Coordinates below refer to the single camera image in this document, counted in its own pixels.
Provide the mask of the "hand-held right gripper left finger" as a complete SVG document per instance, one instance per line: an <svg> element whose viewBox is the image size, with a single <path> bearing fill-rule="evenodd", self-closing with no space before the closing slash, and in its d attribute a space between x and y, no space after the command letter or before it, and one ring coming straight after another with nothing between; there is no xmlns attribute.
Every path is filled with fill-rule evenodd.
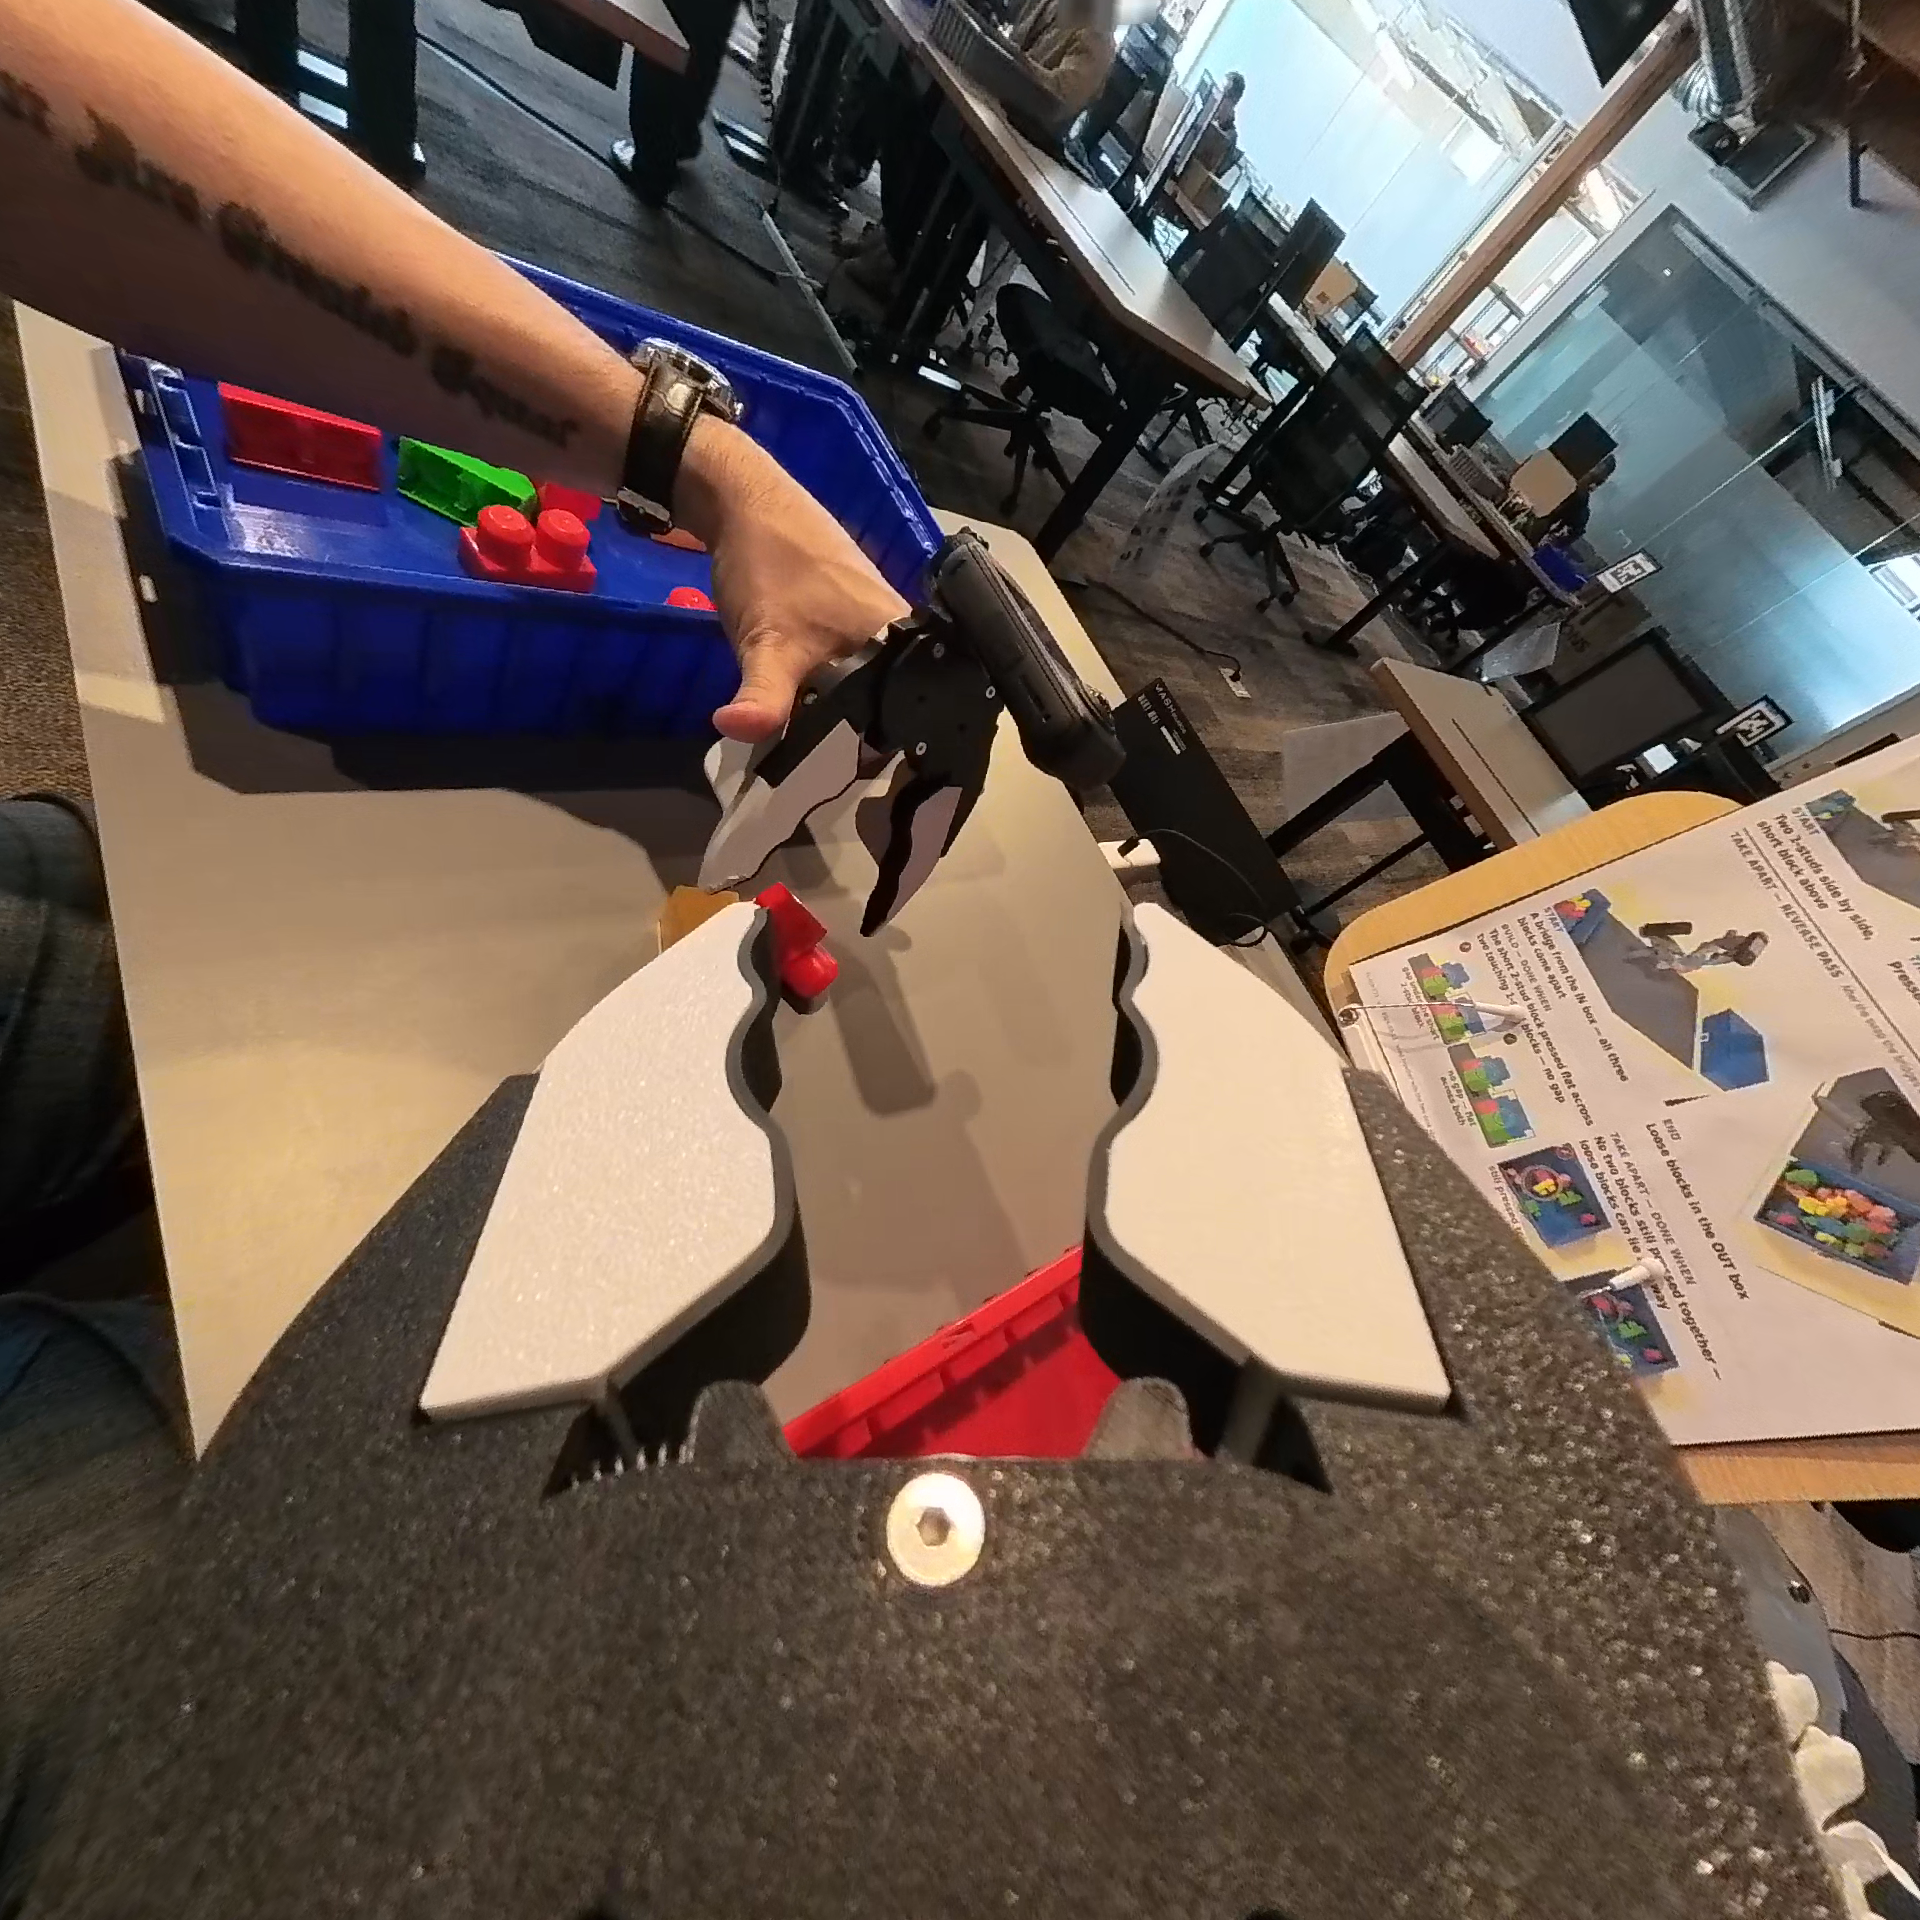
<svg viewBox="0 0 1920 1920"><path fill-rule="evenodd" d="M429 1424L584 1408L753 1287L799 1294L779 926L732 902L548 1055L420 1390Z"/></svg>

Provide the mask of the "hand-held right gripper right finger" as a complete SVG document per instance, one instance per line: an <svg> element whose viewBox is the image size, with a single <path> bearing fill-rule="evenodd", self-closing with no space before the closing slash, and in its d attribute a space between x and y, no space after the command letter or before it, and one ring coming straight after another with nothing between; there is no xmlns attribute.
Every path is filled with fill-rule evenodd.
<svg viewBox="0 0 1920 1920"><path fill-rule="evenodd" d="M1444 1419L1456 1384L1316 1024L1165 908L1118 926L1081 1328L1200 1457L1312 1461L1306 1404Z"/></svg>

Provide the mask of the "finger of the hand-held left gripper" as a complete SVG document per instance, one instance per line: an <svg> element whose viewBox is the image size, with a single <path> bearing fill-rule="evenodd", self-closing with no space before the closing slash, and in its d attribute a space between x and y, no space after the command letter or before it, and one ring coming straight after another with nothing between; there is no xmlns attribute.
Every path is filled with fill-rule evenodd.
<svg viewBox="0 0 1920 1920"><path fill-rule="evenodd" d="M862 824L868 807L885 817L885 795L901 768L899 749L880 749L859 731L799 731L759 744L720 742L704 756L720 817L702 852L699 885L745 890L770 870L773 857L807 846L862 846L878 891L878 863L890 827Z"/></svg>
<svg viewBox="0 0 1920 1920"><path fill-rule="evenodd" d="M992 749L954 764L939 756L913 760L892 749L859 749L859 846L873 861L873 885L862 902L859 937L885 933L901 908L924 890L964 833L985 793Z"/></svg>

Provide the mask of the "small red mega block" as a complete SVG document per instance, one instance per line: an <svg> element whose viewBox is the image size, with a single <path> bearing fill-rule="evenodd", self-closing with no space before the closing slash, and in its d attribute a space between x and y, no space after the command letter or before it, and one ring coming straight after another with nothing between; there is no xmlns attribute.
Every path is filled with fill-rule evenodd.
<svg viewBox="0 0 1920 1920"><path fill-rule="evenodd" d="M799 1014L819 1010L842 975L826 950L826 930L787 885L767 885L755 908L773 933L773 969L784 1004Z"/></svg>

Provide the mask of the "blue plastic bin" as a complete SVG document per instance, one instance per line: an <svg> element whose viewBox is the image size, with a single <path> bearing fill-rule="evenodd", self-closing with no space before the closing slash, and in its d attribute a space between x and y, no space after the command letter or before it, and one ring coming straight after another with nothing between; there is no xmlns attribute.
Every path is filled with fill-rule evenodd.
<svg viewBox="0 0 1920 1920"><path fill-rule="evenodd" d="M590 596L496 589L463 526L393 488L347 490L227 458L219 379L118 350L147 520L165 543L205 668L253 721L307 736L709 738L737 687L709 561L590 524Z"/></svg>

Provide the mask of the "person's left forearm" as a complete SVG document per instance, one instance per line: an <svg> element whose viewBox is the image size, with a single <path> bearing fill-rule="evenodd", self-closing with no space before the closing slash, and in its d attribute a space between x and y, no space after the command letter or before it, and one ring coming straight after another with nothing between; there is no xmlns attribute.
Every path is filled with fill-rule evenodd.
<svg viewBox="0 0 1920 1920"><path fill-rule="evenodd" d="M630 362L139 5L4 5L4 297L613 498Z"/></svg>

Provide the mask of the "red two-stud mega block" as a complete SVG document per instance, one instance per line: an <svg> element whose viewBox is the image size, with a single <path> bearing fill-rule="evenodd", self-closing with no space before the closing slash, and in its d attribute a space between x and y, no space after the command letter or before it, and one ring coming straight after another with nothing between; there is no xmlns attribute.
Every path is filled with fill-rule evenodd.
<svg viewBox="0 0 1920 1920"><path fill-rule="evenodd" d="M496 589L565 596L590 596L597 589L590 526L570 510L541 510L536 515L527 515L496 503L463 526L459 561L474 580Z"/></svg>

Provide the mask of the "green mega block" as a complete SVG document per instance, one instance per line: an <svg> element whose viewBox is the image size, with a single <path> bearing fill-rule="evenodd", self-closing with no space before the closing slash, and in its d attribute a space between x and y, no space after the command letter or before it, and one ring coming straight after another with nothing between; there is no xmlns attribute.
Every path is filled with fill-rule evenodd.
<svg viewBox="0 0 1920 1920"><path fill-rule="evenodd" d="M474 526L484 510L511 510L527 520L541 512L536 485L519 469L416 439L398 439L393 488L401 498L459 526Z"/></svg>

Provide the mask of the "flat red mega block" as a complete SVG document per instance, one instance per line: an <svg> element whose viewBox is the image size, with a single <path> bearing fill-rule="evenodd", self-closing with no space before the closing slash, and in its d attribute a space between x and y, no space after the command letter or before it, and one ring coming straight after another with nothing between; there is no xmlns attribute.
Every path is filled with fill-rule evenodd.
<svg viewBox="0 0 1920 1920"><path fill-rule="evenodd" d="M214 396L234 467L347 490L384 488L384 433L373 424L236 385L219 385Z"/></svg>

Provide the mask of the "person's left hand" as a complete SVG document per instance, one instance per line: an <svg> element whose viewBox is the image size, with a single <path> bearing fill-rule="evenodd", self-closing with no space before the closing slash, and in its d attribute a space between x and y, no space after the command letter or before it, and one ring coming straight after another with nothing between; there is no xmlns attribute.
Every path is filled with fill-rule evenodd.
<svg viewBox="0 0 1920 1920"><path fill-rule="evenodd" d="M713 715L732 742L779 738L819 668L911 614L839 520L725 418L696 418L675 520L709 552L718 616L737 655L737 693Z"/></svg>

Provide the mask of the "black computer tower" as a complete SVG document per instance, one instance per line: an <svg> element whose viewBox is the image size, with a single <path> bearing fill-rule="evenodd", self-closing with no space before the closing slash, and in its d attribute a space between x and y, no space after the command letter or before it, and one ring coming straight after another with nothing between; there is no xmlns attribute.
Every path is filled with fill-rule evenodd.
<svg viewBox="0 0 1920 1920"><path fill-rule="evenodd" d="M1143 684L1114 710L1114 731L1126 760L1106 793L1159 857L1159 890L1184 926L1214 947L1301 937L1294 883L1170 687Z"/></svg>

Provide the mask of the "black office chair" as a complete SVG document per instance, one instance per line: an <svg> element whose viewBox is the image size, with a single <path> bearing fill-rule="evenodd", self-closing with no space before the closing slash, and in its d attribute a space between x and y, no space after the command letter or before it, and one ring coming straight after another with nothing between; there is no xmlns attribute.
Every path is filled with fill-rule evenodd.
<svg viewBox="0 0 1920 1920"><path fill-rule="evenodd" d="M1140 365L1114 376L1097 350L1090 329L1036 288L1010 282L995 293L995 322L1008 342L1013 374L1001 396L959 387L924 418L924 441L939 441L949 424L992 428L1008 439L1013 485L1001 510L1010 515L1021 503L1027 469L1042 469L1059 485L1059 504L1042 524L1036 549L1057 552L1090 515L1094 503L1118 478L1145 424L1165 411L1190 374L1165 356L1140 356ZM1072 418L1094 433L1094 454L1067 478L1052 418Z"/></svg>
<svg viewBox="0 0 1920 1920"><path fill-rule="evenodd" d="M1379 475L1389 444L1420 416L1426 387L1392 350L1358 328L1294 411L1262 428L1238 458L1238 488L1202 498L1194 512L1238 515L1238 536L1211 539L1200 556L1237 545L1262 561L1266 596L1259 614L1290 605L1301 580L1284 552L1284 539L1316 539L1341 515L1344 503Z"/></svg>

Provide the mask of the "red plastic bin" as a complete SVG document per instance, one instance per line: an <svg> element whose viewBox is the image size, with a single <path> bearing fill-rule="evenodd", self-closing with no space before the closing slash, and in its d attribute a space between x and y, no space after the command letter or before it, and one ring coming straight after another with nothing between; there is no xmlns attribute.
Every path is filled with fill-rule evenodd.
<svg viewBox="0 0 1920 1920"><path fill-rule="evenodd" d="M1073 1457L1118 1376L1078 1314L1067 1252L784 1426L799 1457Z"/></svg>

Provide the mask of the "round wooden side table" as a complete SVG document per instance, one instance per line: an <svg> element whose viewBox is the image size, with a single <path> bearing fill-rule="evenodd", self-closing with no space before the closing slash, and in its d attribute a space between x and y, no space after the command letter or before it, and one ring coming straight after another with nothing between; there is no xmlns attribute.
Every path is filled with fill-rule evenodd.
<svg viewBox="0 0 1920 1920"><path fill-rule="evenodd" d="M1733 803L1701 793L1645 793L1491 861L1435 877L1347 926L1321 969L1333 1035L1358 1069L1379 1072L1379 1048L1358 1031L1355 970L1379 953L1496 915L1536 891L1587 877L1624 857L1733 817ZM1678 1464L1710 1506L1885 1506L1916 1500L1916 1435L1803 1438L1779 1443L1678 1447Z"/></svg>

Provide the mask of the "dark leather wristwatch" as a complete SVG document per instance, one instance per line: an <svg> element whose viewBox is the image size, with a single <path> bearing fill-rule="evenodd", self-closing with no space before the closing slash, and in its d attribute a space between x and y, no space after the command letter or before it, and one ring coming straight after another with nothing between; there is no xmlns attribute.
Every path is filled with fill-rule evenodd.
<svg viewBox="0 0 1920 1920"><path fill-rule="evenodd" d="M627 362L638 374L638 404L613 504L630 536L658 543L677 536L675 488L696 424L737 428L743 396L713 362L666 338L644 338Z"/></svg>

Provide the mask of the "long office desk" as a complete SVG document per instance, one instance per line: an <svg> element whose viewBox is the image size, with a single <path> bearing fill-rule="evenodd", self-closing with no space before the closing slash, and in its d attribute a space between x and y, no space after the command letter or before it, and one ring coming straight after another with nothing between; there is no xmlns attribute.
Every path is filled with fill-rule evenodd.
<svg viewBox="0 0 1920 1920"><path fill-rule="evenodd" d="M1118 374L1114 418L1033 539L1050 562L1176 396L1251 408L1268 408L1273 396L1126 213L1064 158L1033 146L1001 103L933 46L928 5L857 5L857 21L878 27L892 67L911 76L928 107L939 146L933 214L959 213L964 224L995 230L1052 301L1090 321L1094 343Z"/></svg>

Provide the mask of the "printed instruction sheet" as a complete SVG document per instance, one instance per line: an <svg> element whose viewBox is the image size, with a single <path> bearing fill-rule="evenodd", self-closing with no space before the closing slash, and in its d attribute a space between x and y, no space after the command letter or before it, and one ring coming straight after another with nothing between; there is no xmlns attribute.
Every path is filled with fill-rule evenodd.
<svg viewBox="0 0 1920 1920"><path fill-rule="evenodd" d="M1347 987L1674 1443L1916 1430L1916 738L1439 908Z"/></svg>

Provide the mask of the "small white table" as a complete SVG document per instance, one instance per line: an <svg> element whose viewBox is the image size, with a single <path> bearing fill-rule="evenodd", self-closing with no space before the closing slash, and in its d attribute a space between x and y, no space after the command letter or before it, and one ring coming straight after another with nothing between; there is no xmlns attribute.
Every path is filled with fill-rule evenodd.
<svg viewBox="0 0 1920 1920"><path fill-rule="evenodd" d="M1372 681L1386 698L1386 717L1361 725L1372 754L1316 793L1266 842L1276 861L1287 861L1374 795L1396 803L1411 834L1352 883L1298 901L1294 918L1316 938L1333 926L1337 902L1411 852L1430 848L1456 875L1592 817L1592 803L1496 687L1401 661L1372 664Z"/></svg>

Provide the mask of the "dark monitor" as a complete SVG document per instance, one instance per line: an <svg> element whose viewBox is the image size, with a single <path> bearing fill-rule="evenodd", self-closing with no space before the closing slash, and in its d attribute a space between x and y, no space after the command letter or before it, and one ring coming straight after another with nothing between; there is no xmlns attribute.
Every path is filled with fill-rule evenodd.
<svg viewBox="0 0 1920 1920"><path fill-rule="evenodd" d="M1519 721L1576 793L1618 785L1650 749L1710 742L1729 697L1662 626L1547 687Z"/></svg>

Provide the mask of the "white bumpy object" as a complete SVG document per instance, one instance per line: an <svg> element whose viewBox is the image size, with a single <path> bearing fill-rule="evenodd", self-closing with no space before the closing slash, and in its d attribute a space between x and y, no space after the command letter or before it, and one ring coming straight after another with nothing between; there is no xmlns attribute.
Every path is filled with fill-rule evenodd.
<svg viewBox="0 0 1920 1920"><path fill-rule="evenodd" d="M1762 1661L1803 1810L1846 1918L1916 1918L1916 1876L1889 1854L1885 1835L1854 1810L1866 1798L1866 1767L1851 1741L1817 1725L1820 1698L1805 1673Z"/></svg>

